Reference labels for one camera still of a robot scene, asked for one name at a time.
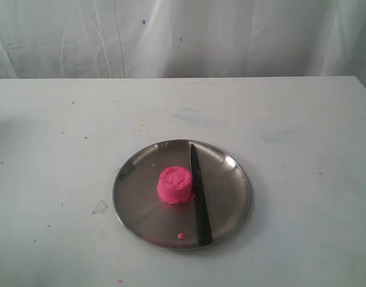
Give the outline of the pink play dough lump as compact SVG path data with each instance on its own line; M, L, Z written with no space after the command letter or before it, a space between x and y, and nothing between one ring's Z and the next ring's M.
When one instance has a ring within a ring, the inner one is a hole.
M191 172L180 166L165 168L157 183L158 197L167 204L177 205L195 198Z

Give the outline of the black knife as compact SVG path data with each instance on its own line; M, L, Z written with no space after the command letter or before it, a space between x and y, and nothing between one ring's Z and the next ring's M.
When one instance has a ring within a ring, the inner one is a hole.
M206 204L199 158L194 144L190 145L190 167L193 178L193 193L195 194L195 213L197 240L199 246L210 245L213 241L208 207Z

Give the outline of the round steel plate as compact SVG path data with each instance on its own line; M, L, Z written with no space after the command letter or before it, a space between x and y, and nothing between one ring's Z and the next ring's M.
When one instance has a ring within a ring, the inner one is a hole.
M162 141L133 154L119 170L113 186L113 204L120 222L143 242L171 250L204 247L197 240L194 200L172 205L157 194L158 179L165 168L180 166L191 171L191 144L200 163L213 239L210 245L236 232L247 217L252 187L232 156L200 141ZM183 239L178 238L179 233L184 234Z

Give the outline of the white backdrop sheet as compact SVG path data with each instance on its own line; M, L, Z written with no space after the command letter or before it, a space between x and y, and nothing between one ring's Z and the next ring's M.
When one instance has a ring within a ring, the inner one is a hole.
M1 78L354 75L366 1L0 1Z

